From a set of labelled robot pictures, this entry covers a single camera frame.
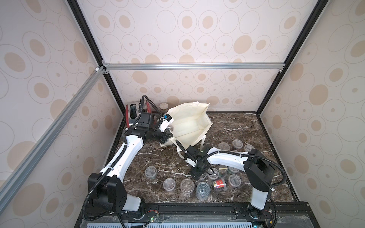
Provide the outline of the dark lid seed jar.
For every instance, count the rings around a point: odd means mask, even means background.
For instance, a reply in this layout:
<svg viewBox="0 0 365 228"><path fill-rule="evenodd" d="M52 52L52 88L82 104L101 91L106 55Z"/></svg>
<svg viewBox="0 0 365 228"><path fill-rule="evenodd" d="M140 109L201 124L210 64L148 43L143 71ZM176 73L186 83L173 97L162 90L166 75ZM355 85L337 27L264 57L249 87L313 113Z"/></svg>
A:
<svg viewBox="0 0 365 228"><path fill-rule="evenodd" d="M227 175L228 175L228 167L227 166L220 165L218 167L218 171L219 171L219 174L220 174L221 178L226 178L227 177Z"/></svg>

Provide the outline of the wide clear seed jar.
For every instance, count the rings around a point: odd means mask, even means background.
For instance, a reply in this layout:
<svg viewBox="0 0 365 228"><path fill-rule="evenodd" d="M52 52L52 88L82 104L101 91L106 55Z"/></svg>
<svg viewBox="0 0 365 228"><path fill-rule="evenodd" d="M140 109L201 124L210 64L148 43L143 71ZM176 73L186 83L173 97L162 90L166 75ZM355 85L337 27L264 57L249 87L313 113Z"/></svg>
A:
<svg viewBox="0 0 365 228"><path fill-rule="evenodd" d="M180 183L180 190L184 197L190 197L194 192L195 183L191 179L183 179Z"/></svg>

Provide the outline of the red label jar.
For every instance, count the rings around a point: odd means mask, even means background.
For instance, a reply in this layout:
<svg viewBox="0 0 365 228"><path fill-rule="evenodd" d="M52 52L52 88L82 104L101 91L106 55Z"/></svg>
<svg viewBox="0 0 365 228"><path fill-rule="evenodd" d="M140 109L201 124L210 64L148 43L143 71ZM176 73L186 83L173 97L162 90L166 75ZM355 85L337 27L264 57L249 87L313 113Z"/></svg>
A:
<svg viewBox="0 0 365 228"><path fill-rule="evenodd" d="M213 181L213 189L216 192L226 191L227 184L223 178L217 179Z"/></svg>

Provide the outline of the cream canvas tote bag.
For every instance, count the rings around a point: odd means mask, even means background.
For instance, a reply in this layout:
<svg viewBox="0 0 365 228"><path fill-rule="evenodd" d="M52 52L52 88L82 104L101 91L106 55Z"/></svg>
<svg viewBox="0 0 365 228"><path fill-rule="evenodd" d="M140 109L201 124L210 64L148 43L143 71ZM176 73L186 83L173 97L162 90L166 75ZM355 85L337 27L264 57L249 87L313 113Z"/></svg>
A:
<svg viewBox="0 0 365 228"><path fill-rule="evenodd" d="M208 108L209 104L191 102L169 109L167 114L172 117L173 121L168 127L172 129L173 137L160 145L162 147L177 145L176 141L178 140L186 149L196 145L199 141L204 141L213 124L206 114Z"/></svg>

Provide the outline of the clear seed jar eleventh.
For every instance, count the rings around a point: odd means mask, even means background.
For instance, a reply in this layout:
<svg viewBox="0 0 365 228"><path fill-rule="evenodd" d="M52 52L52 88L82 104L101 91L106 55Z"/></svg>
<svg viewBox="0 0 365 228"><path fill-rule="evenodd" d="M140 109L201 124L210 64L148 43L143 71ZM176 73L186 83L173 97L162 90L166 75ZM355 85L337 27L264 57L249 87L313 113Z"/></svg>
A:
<svg viewBox="0 0 365 228"><path fill-rule="evenodd" d="M234 150L241 150L243 148L243 142L239 139L234 139L232 141L232 147Z"/></svg>

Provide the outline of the clear seed jar twelfth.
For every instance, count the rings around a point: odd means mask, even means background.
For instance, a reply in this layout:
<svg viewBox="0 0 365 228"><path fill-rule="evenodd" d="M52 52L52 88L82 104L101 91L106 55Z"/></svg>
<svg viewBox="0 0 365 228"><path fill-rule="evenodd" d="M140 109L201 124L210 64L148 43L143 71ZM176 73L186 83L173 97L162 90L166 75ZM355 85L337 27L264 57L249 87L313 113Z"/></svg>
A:
<svg viewBox="0 0 365 228"><path fill-rule="evenodd" d="M251 144L246 144L245 146L244 146L244 151L245 152L250 152L252 149L254 149L255 147L253 146L253 145L251 145Z"/></svg>

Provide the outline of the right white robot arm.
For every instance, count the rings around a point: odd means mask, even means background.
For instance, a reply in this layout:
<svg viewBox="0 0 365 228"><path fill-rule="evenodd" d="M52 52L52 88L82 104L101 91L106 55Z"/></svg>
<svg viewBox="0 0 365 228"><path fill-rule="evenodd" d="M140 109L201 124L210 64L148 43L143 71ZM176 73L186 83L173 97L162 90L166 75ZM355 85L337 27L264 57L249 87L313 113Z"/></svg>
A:
<svg viewBox="0 0 365 228"><path fill-rule="evenodd" d="M253 219L259 219L263 215L266 202L270 199L274 187L287 181L285 170L257 149L239 153L206 145L202 149L189 146L183 153L185 161L192 167L189 174L195 180L198 180L212 165L225 165L244 171L252 186L248 213Z"/></svg>

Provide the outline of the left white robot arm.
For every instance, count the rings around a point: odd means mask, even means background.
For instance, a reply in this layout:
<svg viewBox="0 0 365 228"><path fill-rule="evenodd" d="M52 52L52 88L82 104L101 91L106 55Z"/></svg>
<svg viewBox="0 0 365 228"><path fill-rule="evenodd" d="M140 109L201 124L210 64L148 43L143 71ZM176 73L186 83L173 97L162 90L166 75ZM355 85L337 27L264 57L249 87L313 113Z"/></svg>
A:
<svg viewBox="0 0 365 228"><path fill-rule="evenodd" d="M142 198L128 194L123 180L127 169L146 141L156 140L165 144L173 134L169 129L130 127L126 131L124 143L113 159L100 171L88 178L88 194L82 205L82 218L97 220L109 213L130 212L140 219L145 214Z"/></svg>

